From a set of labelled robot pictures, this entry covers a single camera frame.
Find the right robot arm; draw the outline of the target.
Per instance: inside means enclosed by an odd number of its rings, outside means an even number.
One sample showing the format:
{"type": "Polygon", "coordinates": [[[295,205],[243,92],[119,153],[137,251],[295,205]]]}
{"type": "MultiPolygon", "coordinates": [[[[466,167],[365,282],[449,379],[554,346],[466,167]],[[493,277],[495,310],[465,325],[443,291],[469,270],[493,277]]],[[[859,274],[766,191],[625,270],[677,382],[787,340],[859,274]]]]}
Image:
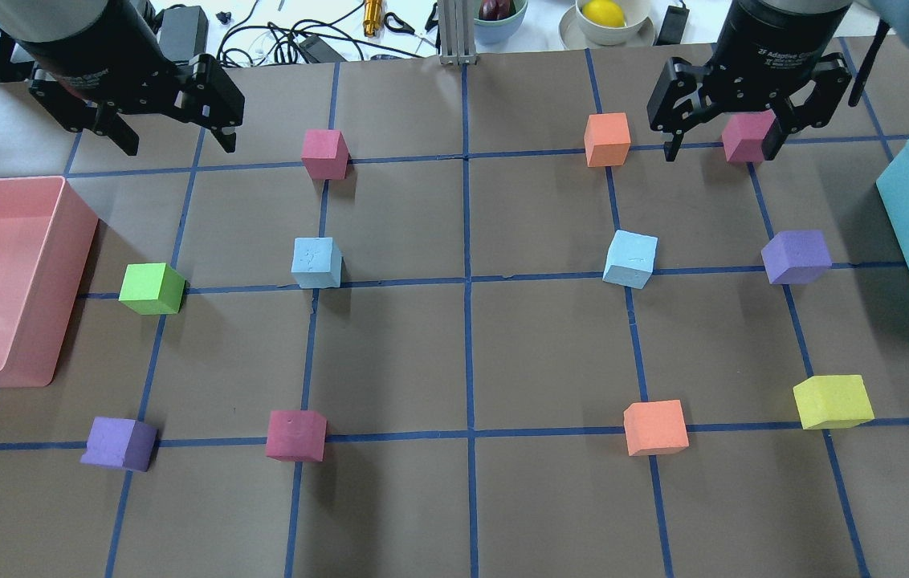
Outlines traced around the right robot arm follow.
{"type": "Polygon", "coordinates": [[[664,135],[674,161],[683,137],[724,113],[771,111],[763,142],[767,160],[804,128],[825,127],[842,98],[858,102],[872,69],[867,56],[852,73],[843,55],[826,51],[850,11],[848,1],[733,1],[711,58],[694,65],[674,56],[646,104],[650,128],[664,135]]]}

